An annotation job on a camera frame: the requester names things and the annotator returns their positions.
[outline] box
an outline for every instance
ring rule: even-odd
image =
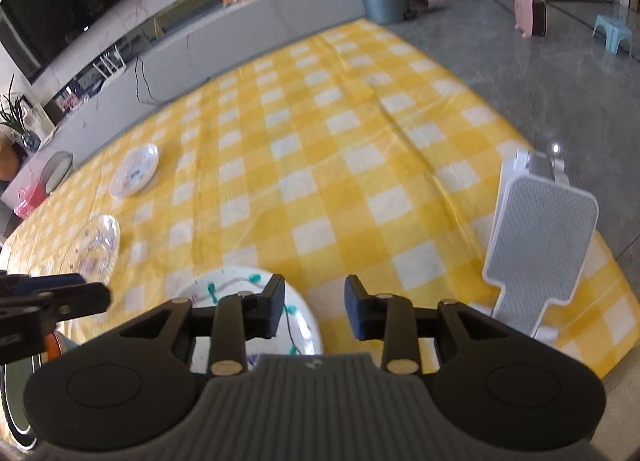
[[[640,13],[640,0],[629,0],[629,9]]]

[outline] yellow checkered tablecloth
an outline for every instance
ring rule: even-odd
[[[160,149],[153,182],[113,200],[127,152]],[[526,143],[449,72],[358,21],[261,57],[133,128],[22,224],[0,267],[59,261],[92,215],[120,223],[108,313],[68,323],[83,342],[223,265],[285,275],[318,318],[325,351],[370,349],[342,301],[356,273],[414,305],[493,303],[482,281],[500,165]],[[597,235],[574,301],[551,307],[557,345],[605,375],[639,335],[638,302]],[[426,368],[435,368],[424,344]]]

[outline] paper plate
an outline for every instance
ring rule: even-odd
[[[111,197],[123,199],[140,192],[156,173],[159,159],[158,147],[152,143],[129,152],[113,174],[109,185]]]
[[[113,216],[89,219],[60,262],[59,273],[79,273],[87,282],[108,284],[118,259],[120,227]]]
[[[220,298],[239,291],[261,293],[270,278],[271,273],[255,267],[223,267],[198,277],[193,284],[181,290],[177,297],[189,298],[193,307],[213,306]],[[286,282],[284,303],[285,308],[282,311],[276,335],[270,340],[254,338],[245,343],[249,369],[254,367],[257,355],[260,353],[279,355],[322,353],[318,322],[300,294]],[[210,338],[196,338],[190,366],[194,373],[207,372],[209,345]]]

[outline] vase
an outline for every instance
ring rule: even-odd
[[[32,130],[25,130],[22,134],[22,146],[32,154],[40,147],[40,138]]]

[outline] light blue stool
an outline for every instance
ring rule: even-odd
[[[633,40],[633,33],[631,30],[618,19],[610,16],[598,15],[596,17],[596,25],[593,28],[593,38],[596,36],[596,30],[598,26],[602,26],[607,34],[607,43],[605,48],[610,53],[616,54],[618,52],[618,46],[620,41],[624,39],[629,40],[629,56],[631,56],[631,42]]]

